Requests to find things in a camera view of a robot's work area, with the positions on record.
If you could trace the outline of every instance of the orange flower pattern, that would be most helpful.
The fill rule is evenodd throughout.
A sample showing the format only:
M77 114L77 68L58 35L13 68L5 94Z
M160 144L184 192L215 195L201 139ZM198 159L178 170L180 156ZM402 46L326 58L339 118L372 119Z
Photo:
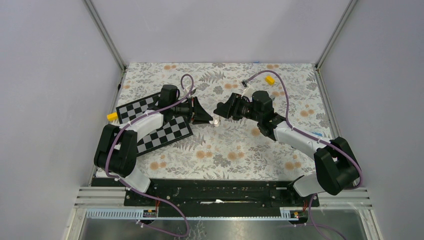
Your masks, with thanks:
M256 90L274 96L276 113L286 114L286 94L291 123L310 132L331 138L320 91L311 64L262 63L131 63L122 83L118 106L157 93L162 85L181 89L180 77L191 74L202 107L212 113L218 102L231 93L241 93L245 80L262 70L277 72L286 83L265 82L264 74L251 84ZM188 86L190 80L183 80ZM306 155L287 144L264 137L257 123L221 119L219 127L191 125L193 135L137 158L136 167L151 178L287 180L311 173L315 165ZM105 173L99 169L98 177Z

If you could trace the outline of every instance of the gray leaf pattern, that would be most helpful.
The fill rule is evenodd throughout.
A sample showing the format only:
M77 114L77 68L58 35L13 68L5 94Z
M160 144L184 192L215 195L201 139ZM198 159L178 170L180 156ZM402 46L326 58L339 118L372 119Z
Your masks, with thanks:
M233 92L242 93L242 80L266 69L281 76L287 92L268 73L249 84L275 96L274 109L282 116L288 94L292 124L331 138L311 64L131 63L117 105L157 93L164 84L180 88L180 77L191 74L197 88L194 96L212 114L218 102L226 102ZM272 76L275 84L266 83L266 76ZM185 87L189 83L188 78L183 80ZM312 159L264 137L252 120L221 119L219 127L201 124L191 129L192 136L138 157L136 167L148 177L171 179L293 180L315 170Z

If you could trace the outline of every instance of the checkerboard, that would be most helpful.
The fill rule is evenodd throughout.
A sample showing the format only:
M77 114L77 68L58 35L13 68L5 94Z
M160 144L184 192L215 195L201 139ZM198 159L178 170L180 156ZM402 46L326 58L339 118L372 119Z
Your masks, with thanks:
M116 107L119 122L127 123L141 116L147 109L153 105L157 106L160 92L153 95L135 100L133 102ZM138 154L141 156L153 150L159 149L173 142L193 135L188 121L179 116L173 117L167 124L161 128L151 131L137 143Z

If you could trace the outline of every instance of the white wall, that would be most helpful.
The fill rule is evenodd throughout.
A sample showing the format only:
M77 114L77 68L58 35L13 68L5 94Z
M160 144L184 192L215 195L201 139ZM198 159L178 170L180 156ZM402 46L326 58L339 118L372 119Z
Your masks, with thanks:
M126 63L315 63L349 0L94 0Z
M322 67L385 240L424 233L423 12L423 0L359 1Z
M0 239L57 240L120 70L81 0L0 6Z

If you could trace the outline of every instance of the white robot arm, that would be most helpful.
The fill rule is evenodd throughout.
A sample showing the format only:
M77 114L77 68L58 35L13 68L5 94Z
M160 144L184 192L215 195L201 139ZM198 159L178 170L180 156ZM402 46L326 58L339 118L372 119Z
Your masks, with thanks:
M314 138L318 141L311 139L308 136L312 136L312 133L290 126L285 117L274 112L273 99L266 91L255 91L251 100L245 95L232 93L227 102L217 104L213 113L226 119L254 120L265 137L288 144L313 159L315 173L301 176L290 184L291 190L300 197L321 192L337 195L344 188L352 186L353 181L359 177L357 169L346 157L324 144L331 143L356 162L344 138L331 140L316 136Z
M94 156L94 165L99 168L106 168L106 160L112 143L120 129L127 127L119 137L115 145L110 162L109 171L111 174L123 178L133 188L145 193L150 185L150 179L145 176L137 167L137 143L150 132L162 127L172 117L185 117L191 124L210 124L213 118L202 108L197 97L187 98L178 105L158 112L163 107L170 106L178 100L178 88L174 85L164 85L160 91L157 103L143 114L144 118L134 124L123 123L120 126L108 124L103 128L97 150Z

